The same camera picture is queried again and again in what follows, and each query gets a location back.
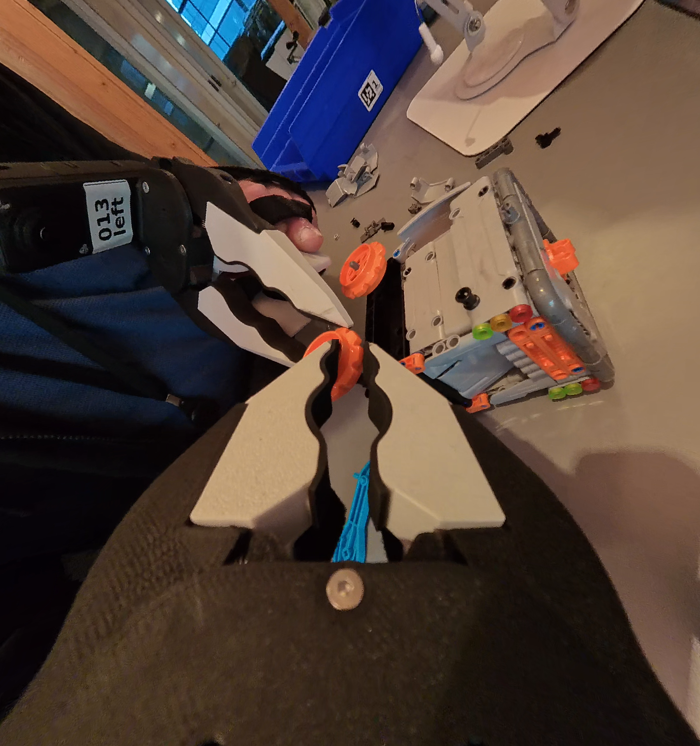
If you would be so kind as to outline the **wooden support post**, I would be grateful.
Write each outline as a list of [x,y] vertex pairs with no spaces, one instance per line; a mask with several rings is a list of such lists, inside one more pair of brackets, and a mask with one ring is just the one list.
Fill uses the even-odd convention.
[[129,152],[216,165],[29,2],[0,1],[0,63]]

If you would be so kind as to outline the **blue plastic bin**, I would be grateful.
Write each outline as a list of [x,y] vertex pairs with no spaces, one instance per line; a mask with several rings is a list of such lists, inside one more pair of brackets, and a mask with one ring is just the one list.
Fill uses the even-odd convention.
[[[271,108],[252,147],[270,171],[332,181],[348,163],[422,45],[414,1],[340,1]],[[372,112],[357,92],[370,70],[383,91]]]

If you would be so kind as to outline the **blue plastic separator tool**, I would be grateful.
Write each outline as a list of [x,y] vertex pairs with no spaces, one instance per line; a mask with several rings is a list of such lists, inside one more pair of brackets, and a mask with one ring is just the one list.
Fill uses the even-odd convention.
[[340,533],[332,563],[365,563],[367,558],[367,536],[369,522],[368,487],[371,463],[366,462],[360,472],[354,474],[356,486],[345,525]]

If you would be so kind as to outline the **pile of grey panel pieces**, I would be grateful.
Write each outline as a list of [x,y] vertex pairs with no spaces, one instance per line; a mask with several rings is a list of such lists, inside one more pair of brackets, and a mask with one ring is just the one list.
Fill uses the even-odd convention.
[[360,197],[377,185],[379,154],[373,144],[362,143],[348,163],[338,167],[338,175],[326,190],[326,200],[331,208],[345,199]]

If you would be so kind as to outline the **orange sprocket wheel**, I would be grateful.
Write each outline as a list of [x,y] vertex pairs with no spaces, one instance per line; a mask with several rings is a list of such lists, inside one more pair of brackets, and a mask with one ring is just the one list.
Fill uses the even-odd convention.
[[339,274],[342,292],[349,299],[372,293],[386,273],[386,249],[380,242],[364,243],[347,257]]
[[358,382],[363,372],[363,346],[360,336],[348,328],[337,328],[317,336],[304,353],[307,357],[320,345],[332,340],[340,344],[337,378],[331,392],[332,402],[345,396]]

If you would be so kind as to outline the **person's left hand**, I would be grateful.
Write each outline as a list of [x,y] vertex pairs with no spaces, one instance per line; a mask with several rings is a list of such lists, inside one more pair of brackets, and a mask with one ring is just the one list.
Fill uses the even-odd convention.
[[225,169],[240,186],[253,213],[282,231],[303,253],[314,254],[324,242],[316,206],[295,181],[263,169]]

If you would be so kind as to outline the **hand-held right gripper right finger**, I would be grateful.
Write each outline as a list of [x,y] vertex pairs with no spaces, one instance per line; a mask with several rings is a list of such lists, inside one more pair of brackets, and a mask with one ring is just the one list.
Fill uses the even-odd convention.
[[499,529],[504,510],[454,406],[373,342],[364,344],[370,449],[368,506],[385,555],[419,536]]

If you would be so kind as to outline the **black white tag sticker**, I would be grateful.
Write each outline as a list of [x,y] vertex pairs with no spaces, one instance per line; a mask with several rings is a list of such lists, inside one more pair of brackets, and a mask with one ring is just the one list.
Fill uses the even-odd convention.
[[372,112],[378,99],[382,96],[383,86],[374,70],[370,70],[361,84],[357,95],[367,112]]

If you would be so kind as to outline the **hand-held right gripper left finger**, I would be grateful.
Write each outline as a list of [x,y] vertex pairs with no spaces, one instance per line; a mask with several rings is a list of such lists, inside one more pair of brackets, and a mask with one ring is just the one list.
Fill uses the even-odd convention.
[[227,440],[190,513],[201,527],[269,533],[297,552],[334,552],[342,501],[321,427],[333,412],[341,347],[318,346],[228,413]]

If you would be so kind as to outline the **grey building-block robot model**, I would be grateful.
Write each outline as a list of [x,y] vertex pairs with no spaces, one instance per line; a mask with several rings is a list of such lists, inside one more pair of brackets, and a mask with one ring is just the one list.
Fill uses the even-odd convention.
[[398,232],[365,338],[470,412],[613,385],[578,257],[510,169],[464,183]]

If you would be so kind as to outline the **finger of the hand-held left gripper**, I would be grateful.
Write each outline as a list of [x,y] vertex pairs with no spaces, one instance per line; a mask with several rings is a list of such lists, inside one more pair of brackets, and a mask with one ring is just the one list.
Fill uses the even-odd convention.
[[306,345],[256,308],[238,284],[214,284],[201,290],[197,310],[235,345],[259,357],[291,367],[306,352]]
[[256,232],[212,203],[206,205],[205,229],[218,271],[249,271],[304,315],[344,328],[353,326],[336,294],[285,234]]

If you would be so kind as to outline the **grey curved panel part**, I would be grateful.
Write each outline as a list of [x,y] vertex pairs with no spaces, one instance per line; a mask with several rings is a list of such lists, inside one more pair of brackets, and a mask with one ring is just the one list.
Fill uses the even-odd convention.
[[410,182],[411,205],[408,212],[416,215],[434,201],[447,195],[456,186],[454,178],[443,181],[429,182],[420,177],[414,177]]

